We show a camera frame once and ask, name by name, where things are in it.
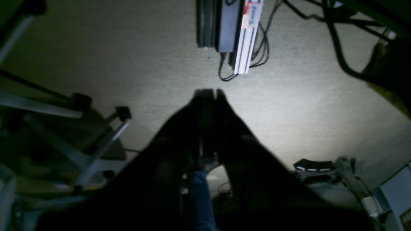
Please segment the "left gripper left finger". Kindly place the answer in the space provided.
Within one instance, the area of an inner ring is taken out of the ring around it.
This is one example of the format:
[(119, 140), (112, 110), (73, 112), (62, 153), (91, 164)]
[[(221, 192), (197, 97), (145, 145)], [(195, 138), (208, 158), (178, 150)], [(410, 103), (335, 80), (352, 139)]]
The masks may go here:
[(37, 231), (211, 231), (207, 124), (212, 90), (196, 90), (149, 145), (88, 200), (40, 217)]

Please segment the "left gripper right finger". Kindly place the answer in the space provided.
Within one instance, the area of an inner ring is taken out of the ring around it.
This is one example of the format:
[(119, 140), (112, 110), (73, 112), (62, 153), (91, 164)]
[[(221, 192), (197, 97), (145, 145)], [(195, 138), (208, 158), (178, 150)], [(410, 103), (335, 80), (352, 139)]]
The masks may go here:
[(217, 90), (216, 149), (236, 208), (225, 231), (373, 231), (365, 212), (335, 206), (291, 174)]

